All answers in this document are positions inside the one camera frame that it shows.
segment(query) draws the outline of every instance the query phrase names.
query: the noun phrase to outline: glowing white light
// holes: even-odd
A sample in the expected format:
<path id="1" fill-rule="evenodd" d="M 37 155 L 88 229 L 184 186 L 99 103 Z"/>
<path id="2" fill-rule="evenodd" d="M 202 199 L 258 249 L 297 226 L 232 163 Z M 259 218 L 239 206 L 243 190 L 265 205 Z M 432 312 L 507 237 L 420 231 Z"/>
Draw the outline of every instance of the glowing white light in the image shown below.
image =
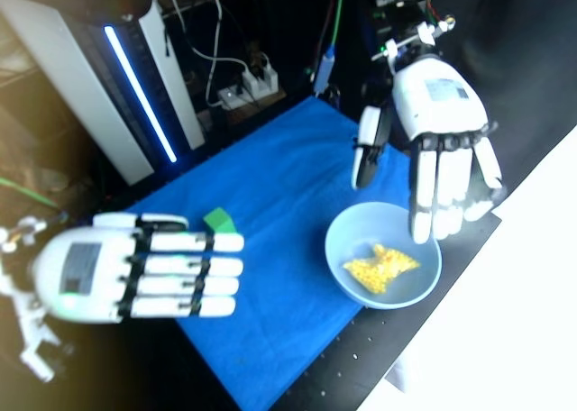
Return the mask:
<path id="1" fill-rule="evenodd" d="M 152 128 L 156 132 L 156 135 L 159 137 L 162 148 L 164 148 L 166 155 L 169 156 L 169 160 L 174 163 L 177 161 L 177 156 L 174 154 L 174 151 L 170 147 L 169 140 L 166 138 L 164 132 L 162 131 L 159 120 L 156 118 L 156 115 L 152 111 L 151 104 L 146 98 L 144 91 L 142 91 L 141 84 L 138 81 L 138 78 L 136 78 L 134 70 L 130 65 L 130 62 L 128 62 L 128 58 L 126 58 L 126 54 L 124 53 L 124 49 L 118 41 L 118 37 L 116 37 L 114 28 L 112 26 L 105 26 L 105 34 L 108 38 L 108 41 L 110 41 L 110 44 L 112 45 L 112 49 L 114 50 L 114 53 L 116 54 L 116 57 L 118 58 L 124 73 L 128 77 L 130 85 L 133 87 L 134 93 L 136 93 L 138 100 L 141 102 L 142 109 L 144 109 L 146 116 L 148 116 L 148 119 L 151 122 Z"/>

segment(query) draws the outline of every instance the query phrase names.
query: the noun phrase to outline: blue tablecloth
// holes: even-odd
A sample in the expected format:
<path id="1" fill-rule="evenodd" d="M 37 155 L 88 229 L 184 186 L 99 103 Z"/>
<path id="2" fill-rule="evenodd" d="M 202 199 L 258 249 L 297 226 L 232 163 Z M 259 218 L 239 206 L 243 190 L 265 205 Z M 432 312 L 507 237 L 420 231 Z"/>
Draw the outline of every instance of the blue tablecloth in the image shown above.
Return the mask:
<path id="1" fill-rule="evenodd" d="M 269 408 L 361 308 L 326 265 L 332 220 L 360 202 L 408 205 L 408 158 L 392 148 L 369 188 L 351 188 L 357 127 L 308 98 L 131 208 L 203 230 L 221 206 L 244 234 L 234 314 L 179 320 L 242 409 Z"/>

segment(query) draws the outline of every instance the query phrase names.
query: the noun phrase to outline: yellow star-shaped object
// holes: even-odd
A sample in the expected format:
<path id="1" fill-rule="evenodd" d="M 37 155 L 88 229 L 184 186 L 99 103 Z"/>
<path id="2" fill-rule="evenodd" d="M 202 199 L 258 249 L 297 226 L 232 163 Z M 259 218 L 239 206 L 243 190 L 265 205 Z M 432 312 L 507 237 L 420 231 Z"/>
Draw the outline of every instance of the yellow star-shaped object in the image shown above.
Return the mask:
<path id="1" fill-rule="evenodd" d="M 381 244 L 372 248 L 375 256 L 344 264 L 353 277 L 374 294 L 387 292 L 387 285 L 400 273 L 416 269 L 420 264 L 402 251 L 386 249 Z"/>

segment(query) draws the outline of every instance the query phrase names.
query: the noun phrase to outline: bowl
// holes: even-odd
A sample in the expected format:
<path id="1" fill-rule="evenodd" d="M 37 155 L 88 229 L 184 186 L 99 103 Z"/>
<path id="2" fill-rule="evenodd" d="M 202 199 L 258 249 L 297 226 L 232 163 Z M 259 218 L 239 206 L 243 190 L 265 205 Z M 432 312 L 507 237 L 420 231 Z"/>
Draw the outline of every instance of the bowl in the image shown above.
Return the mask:
<path id="1" fill-rule="evenodd" d="M 372 248 L 380 243 L 417 260 L 417 269 L 401 273 L 384 294 L 373 294 L 344 268 L 345 262 L 371 258 Z M 383 202 L 353 205 L 331 223 L 325 240 L 325 254 L 334 279 L 353 300 L 375 309 L 397 309 L 421 301 L 441 276 L 439 244 L 430 238 L 416 244 L 408 230 L 408 211 Z"/>

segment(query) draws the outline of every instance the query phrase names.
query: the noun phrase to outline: white robotic hand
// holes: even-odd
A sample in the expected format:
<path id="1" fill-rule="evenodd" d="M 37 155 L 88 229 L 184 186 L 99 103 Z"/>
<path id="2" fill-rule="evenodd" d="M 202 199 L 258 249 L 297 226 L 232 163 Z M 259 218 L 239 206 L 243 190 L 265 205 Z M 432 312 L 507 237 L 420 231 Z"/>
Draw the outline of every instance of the white robotic hand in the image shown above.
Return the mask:
<path id="1" fill-rule="evenodd" d="M 244 239 L 187 229 L 179 216 L 98 215 L 42 249 L 32 265 L 38 297 L 50 315 L 79 323 L 230 315 L 243 263 L 212 251 L 240 251 Z"/>
<path id="2" fill-rule="evenodd" d="M 365 187 L 393 121 L 411 145 L 411 223 L 417 243 L 433 232 L 438 240 L 461 230 L 505 197 L 501 172 L 488 134 L 485 108 L 463 77 L 435 56 L 396 72 L 395 108 L 368 106 L 362 115 L 353 166 L 353 187 Z"/>

